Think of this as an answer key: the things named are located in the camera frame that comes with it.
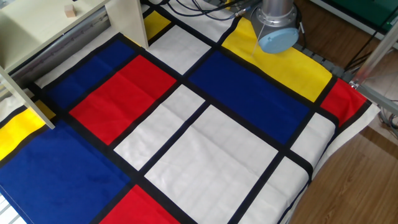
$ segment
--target metal cylinder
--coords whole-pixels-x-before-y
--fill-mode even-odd
[[[262,0],[262,13],[266,16],[280,17],[288,14],[293,8],[293,0]]]

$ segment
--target fabric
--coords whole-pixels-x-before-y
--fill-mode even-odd
[[[32,86],[55,129],[2,104],[14,223],[285,224],[377,107],[294,49],[252,57],[243,18],[142,8],[148,50],[110,28]]]
[[[172,77],[138,56],[70,114],[109,145],[174,83]]]
[[[309,111],[220,52],[213,53],[190,81],[282,144]]]
[[[30,109],[13,117],[0,128],[0,160],[12,152],[28,135],[44,125]]]
[[[114,223],[178,224],[178,221],[136,185],[101,221],[101,224]]]
[[[235,31],[223,42],[223,47],[257,66],[287,88],[315,102],[328,84],[331,73],[292,47],[279,54],[267,54],[260,47],[255,48],[256,42],[257,37],[250,21],[241,19]]]
[[[144,19],[144,25],[146,28],[146,34],[148,40],[151,40],[156,34],[158,34],[164,27],[170,24],[170,21],[157,12],[149,14]]]
[[[220,130],[214,134],[231,138],[228,146],[234,147],[218,145],[201,134],[204,133],[201,127],[211,125]],[[240,157],[243,150],[246,155]],[[247,130],[210,107],[146,178],[197,223],[227,223],[276,153],[265,142],[256,141]]]
[[[203,102],[187,87],[180,86],[114,151],[134,168],[141,169]]]
[[[87,63],[76,68],[63,82],[51,88],[47,94],[59,106],[66,108],[87,89],[95,85],[109,72],[122,64],[134,51],[120,41],[112,43]]]
[[[209,49],[210,46],[175,26],[154,42],[148,51],[183,75]]]
[[[0,185],[33,223],[88,223],[127,181],[64,122],[0,169]]]
[[[339,126],[343,125],[365,103],[366,98],[343,80],[337,80],[330,90],[330,94],[322,102],[321,107],[334,114],[339,120]]]

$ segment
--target blue rectangle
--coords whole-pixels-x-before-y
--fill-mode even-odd
[[[0,192],[28,223],[89,223],[129,181],[64,122],[0,168]]]
[[[210,56],[189,80],[282,144],[309,111],[221,52]]]
[[[134,53],[116,40],[47,92],[59,106],[66,108],[87,89],[98,83]]]

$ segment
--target red fabric patch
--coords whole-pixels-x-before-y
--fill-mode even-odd
[[[100,224],[178,223],[144,190],[135,185]]]
[[[365,102],[366,98],[363,95],[343,80],[337,79],[321,107],[335,115],[339,120],[339,127],[341,127]]]
[[[174,83],[170,75],[137,56],[70,114],[109,145]]]

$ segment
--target yellow rectangle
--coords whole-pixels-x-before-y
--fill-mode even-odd
[[[31,110],[26,109],[0,128],[0,160],[12,152],[28,135],[45,123]]]
[[[156,34],[162,31],[162,29],[164,29],[164,27],[166,27],[169,24],[170,21],[161,16],[156,11],[149,14],[149,16],[147,16],[144,19],[145,31],[147,33],[148,40],[153,38]]]
[[[292,47],[279,54],[267,54],[257,46],[253,53],[256,41],[257,37],[250,21],[242,18],[235,31],[223,42],[223,47],[257,66],[296,93],[315,102],[331,79],[331,73]]]

